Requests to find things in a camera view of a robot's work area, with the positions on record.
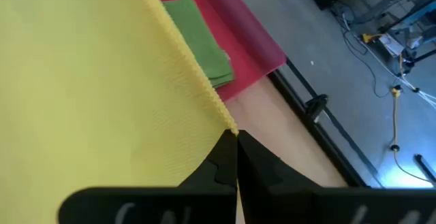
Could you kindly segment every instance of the black metal rail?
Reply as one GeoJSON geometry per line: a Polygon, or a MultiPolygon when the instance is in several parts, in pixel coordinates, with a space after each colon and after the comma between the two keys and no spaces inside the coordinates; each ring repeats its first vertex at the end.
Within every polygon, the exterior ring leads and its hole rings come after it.
{"type": "MultiPolygon", "coordinates": [[[[318,97],[318,94],[313,90],[311,85],[302,76],[302,74],[296,69],[295,65],[287,59],[287,66],[292,70],[294,75],[300,80],[302,85],[308,90],[312,97],[318,97]]],[[[280,71],[274,71],[268,75],[275,88],[281,93],[288,105],[296,113],[297,117],[301,120],[303,125],[307,128],[309,133],[314,137],[321,149],[326,153],[327,157],[332,161],[333,165],[338,169],[346,183],[351,187],[367,187],[368,184],[360,177],[359,173],[354,169],[345,155],[333,142],[324,128],[316,123],[310,115],[306,113],[307,106],[304,101],[298,96],[297,92],[292,88],[291,84],[286,80],[280,71]]],[[[340,122],[334,117],[332,112],[328,108],[324,108],[325,113],[332,121],[332,124],[338,129],[339,133],[348,141],[351,148],[356,152],[362,162],[366,165],[371,175],[382,187],[382,184],[378,181],[378,171],[368,158],[363,154],[361,149],[353,141],[351,136],[341,126],[340,122]]]]}

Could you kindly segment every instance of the yellow towel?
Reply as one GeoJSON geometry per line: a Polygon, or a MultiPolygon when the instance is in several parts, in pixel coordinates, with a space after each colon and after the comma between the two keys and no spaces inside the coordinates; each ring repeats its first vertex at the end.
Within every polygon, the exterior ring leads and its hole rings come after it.
{"type": "Polygon", "coordinates": [[[0,223],[175,186],[236,125],[159,0],[0,0],[0,223]]]}

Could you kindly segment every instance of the wire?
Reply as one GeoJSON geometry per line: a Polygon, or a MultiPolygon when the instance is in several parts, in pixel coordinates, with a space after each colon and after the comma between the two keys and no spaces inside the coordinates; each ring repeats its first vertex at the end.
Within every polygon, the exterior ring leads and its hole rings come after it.
{"type": "Polygon", "coordinates": [[[342,19],[343,19],[343,24],[345,24],[345,26],[347,27],[347,30],[351,31],[351,29],[348,25],[347,16],[345,15],[345,13],[342,13],[342,19]]]}
{"type": "Polygon", "coordinates": [[[404,76],[404,73],[403,73],[403,55],[402,54],[400,54],[400,74],[401,74],[401,78],[404,80],[404,81],[406,81],[406,82],[408,82],[407,80],[406,80],[406,77],[404,76]]]}
{"type": "Polygon", "coordinates": [[[342,15],[342,13],[338,14],[338,13],[336,12],[336,10],[337,10],[337,9],[335,9],[335,8],[333,8],[333,7],[330,8],[330,12],[331,12],[332,15],[334,16],[334,19],[338,22],[339,26],[341,26],[341,29],[347,31],[347,30],[348,30],[347,27],[343,25],[344,22],[343,22],[343,15],[342,15]]]}
{"type": "MultiPolygon", "coordinates": [[[[397,125],[396,125],[396,118],[397,118],[397,111],[398,111],[398,98],[400,97],[400,91],[393,91],[392,94],[394,95],[394,145],[395,145],[395,146],[398,146],[398,132],[397,132],[397,131],[398,131],[398,130],[397,130],[398,127],[397,127],[397,125]]],[[[406,174],[408,174],[408,175],[410,175],[410,176],[413,176],[414,178],[417,178],[417,179],[419,179],[419,180],[423,180],[423,181],[426,181],[426,182],[433,183],[433,182],[430,181],[430,180],[427,180],[427,179],[421,178],[421,177],[419,177],[419,176],[415,176],[414,174],[411,174],[411,173],[409,173],[408,171],[404,170],[403,167],[401,167],[400,163],[398,162],[398,159],[397,159],[397,157],[396,157],[396,153],[397,153],[397,149],[394,149],[394,160],[395,160],[396,166],[398,166],[398,168],[399,168],[402,172],[404,172],[404,173],[406,173],[406,174]]]]}
{"type": "Polygon", "coordinates": [[[351,43],[351,42],[349,41],[349,39],[347,38],[347,33],[353,33],[353,32],[351,32],[351,31],[346,31],[346,32],[343,33],[343,37],[345,38],[345,41],[348,42],[349,46],[350,46],[351,48],[353,48],[355,51],[357,51],[359,54],[361,54],[361,55],[366,55],[366,54],[368,53],[368,50],[365,48],[365,46],[363,46],[363,45],[359,42],[359,45],[362,46],[364,50],[363,50],[363,51],[360,51],[359,49],[357,49],[355,46],[352,45],[352,43],[351,43]]]}
{"type": "MultiPolygon", "coordinates": [[[[365,67],[367,67],[367,69],[369,70],[369,72],[371,73],[372,77],[373,77],[373,81],[372,81],[372,87],[373,87],[373,93],[376,97],[378,98],[385,98],[390,94],[390,91],[388,91],[386,94],[384,95],[379,95],[377,93],[377,77],[375,76],[375,73],[373,71],[373,69],[371,68],[371,66],[366,62],[363,61],[360,57],[357,56],[356,53],[354,53],[354,51],[352,50],[352,48],[356,51],[358,51],[355,47],[352,46],[351,42],[349,41],[349,39],[346,38],[346,32],[343,33],[343,39],[345,42],[345,45],[347,46],[348,50],[354,55],[354,57],[356,57],[361,63],[363,63],[363,65],[365,65],[365,67]]],[[[358,51],[361,55],[365,55],[368,50],[366,52],[360,52],[358,51]]]]}
{"type": "MultiPolygon", "coordinates": [[[[393,77],[395,77],[398,81],[402,82],[407,88],[409,88],[410,90],[412,90],[413,92],[417,91],[417,88],[414,87],[411,83],[409,83],[407,80],[402,79],[401,77],[398,77],[396,74],[394,74],[390,69],[388,69],[386,67],[386,65],[383,63],[382,60],[380,60],[380,58],[378,58],[378,56],[363,42],[360,41],[361,44],[363,44],[363,46],[368,50],[369,53],[371,53],[373,55],[373,57],[379,62],[379,64],[386,70],[388,71],[388,73],[390,73],[390,75],[392,75],[393,77]]],[[[423,100],[427,101],[432,107],[433,109],[436,110],[436,97],[429,95],[423,91],[418,91],[417,94],[423,98],[423,100]]]]}
{"type": "Polygon", "coordinates": [[[344,2],[342,2],[342,1],[337,1],[337,2],[340,3],[341,5],[343,5],[343,6],[347,7],[347,8],[349,8],[349,10],[352,12],[353,20],[357,18],[357,17],[356,17],[356,13],[354,12],[353,8],[352,8],[351,6],[349,6],[349,4],[344,3],[344,2]]]}

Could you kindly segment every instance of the floor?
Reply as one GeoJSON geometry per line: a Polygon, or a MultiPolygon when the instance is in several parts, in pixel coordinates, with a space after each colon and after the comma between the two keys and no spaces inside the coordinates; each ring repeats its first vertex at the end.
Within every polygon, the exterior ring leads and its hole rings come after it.
{"type": "MultiPolygon", "coordinates": [[[[373,187],[431,187],[428,182],[402,173],[395,165],[388,150],[393,137],[393,99],[374,96],[371,74],[346,48],[340,27],[330,12],[320,11],[313,0],[244,1],[317,93],[329,96],[329,109],[377,170],[376,175],[370,174],[367,165],[326,116],[321,116],[320,123],[367,184],[373,187]]],[[[394,78],[370,55],[363,60],[377,76],[377,93],[384,95],[394,78]]],[[[413,70],[409,81],[436,94],[436,86],[432,85],[436,81],[434,69],[436,62],[425,61],[413,70]]],[[[300,96],[308,100],[310,96],[293,74],[285,67],[281,71],[287,74],[300,96]]],[[[432,140],[436,136],[436,124],[432,120],[436,111],[407,91],[401,95],[399,103],[399,162],[406,170],[423,177],[413,155],[422,154],[436,167],[436,157],[429,153],[436,151],[432,140]]],[[[277,120],[283,119],[277,114],[277,120]]],[[[293,131],[294,124],[287,123],[283,126],[293,131]]]]}

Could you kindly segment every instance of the table surface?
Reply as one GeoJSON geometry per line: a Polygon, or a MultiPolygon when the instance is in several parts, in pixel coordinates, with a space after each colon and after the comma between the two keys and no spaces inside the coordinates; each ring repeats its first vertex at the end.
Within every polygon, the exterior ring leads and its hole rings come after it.
{"type": "MultiPolygon", "coordinates": [[[[225,103],[239,129],[248,131],[289,166],[323,187],[346,183],[268,78],[225,103]]],[[[236,223],[244,223],[238,201],[236,223]]]]}

